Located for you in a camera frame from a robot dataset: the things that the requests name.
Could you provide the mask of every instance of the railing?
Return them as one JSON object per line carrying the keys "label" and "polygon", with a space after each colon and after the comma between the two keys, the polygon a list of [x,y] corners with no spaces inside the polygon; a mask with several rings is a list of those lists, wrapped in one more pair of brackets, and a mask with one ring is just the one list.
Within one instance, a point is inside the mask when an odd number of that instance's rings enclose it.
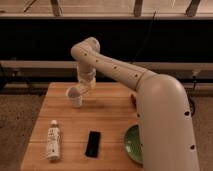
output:
{"label": "railing", "polygon": [[1,0],[0,17],[213,17],[212,0]]}

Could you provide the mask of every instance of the floor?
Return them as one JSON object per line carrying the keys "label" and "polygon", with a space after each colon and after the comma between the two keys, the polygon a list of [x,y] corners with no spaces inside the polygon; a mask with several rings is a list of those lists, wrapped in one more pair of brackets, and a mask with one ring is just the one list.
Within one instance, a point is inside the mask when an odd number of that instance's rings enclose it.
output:
{"label": "floor", "polygon": [[44,96],[0,95],[0,170],[18,171]]}
{"label": "floor", "polygon": [[[33,0],[1,0],[0,11],[23,13]],[[60,0],[63,14],[131,14],[135,0]],[[191,0],[143,0],[143,13],[185,13]],[[212,13],[213,1],[201,0],[198,13]],[[26,13],[51,14],[50,0],[36,0]]]}
{"label": "floor", "polygon": [[[19,171],[44,96],[0,95],[0,170]],[[213,98],[193,97],[201,171],[213,170]]]}

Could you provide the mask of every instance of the screw hole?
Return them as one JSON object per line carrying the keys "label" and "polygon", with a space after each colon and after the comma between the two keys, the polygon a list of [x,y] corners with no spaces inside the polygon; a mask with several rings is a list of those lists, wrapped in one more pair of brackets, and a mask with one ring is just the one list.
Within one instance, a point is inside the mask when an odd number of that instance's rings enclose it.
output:
{"label": "screw hole", "polygon": [[189,116],[190,115],[189,111],[185,112],[184,114],[185,114],[185,116]]}
{"label": "screw hole", "polygon": [[192,146],[190,147],[190,149],[191,149],[191,150],[194,150],[194,149],[195,149],[195,145],[192,145]]}

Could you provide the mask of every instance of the speckled floor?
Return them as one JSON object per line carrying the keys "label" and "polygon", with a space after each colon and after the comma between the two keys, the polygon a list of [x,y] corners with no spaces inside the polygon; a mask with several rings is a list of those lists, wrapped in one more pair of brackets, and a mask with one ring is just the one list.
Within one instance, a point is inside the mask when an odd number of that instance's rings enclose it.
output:
{"label": "speckled floor", "polygon": [[0,95],[0,171],[18,171],[44,96]]}
{"label": "speckled floor", "polygon": [[[44,96],[0,95],[0,171],[18,171]],[[201,171],[213,170],[213,97],[193,97]]]}

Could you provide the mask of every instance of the bottle cap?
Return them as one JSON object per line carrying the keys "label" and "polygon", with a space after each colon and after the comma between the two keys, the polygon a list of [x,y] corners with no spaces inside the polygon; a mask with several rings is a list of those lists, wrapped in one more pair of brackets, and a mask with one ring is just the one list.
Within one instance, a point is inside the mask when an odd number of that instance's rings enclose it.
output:
{"label": "bottle cap", "polygon": [[58,125],[57,120],[52,120],[52,121],[51,121],[51,125]]}

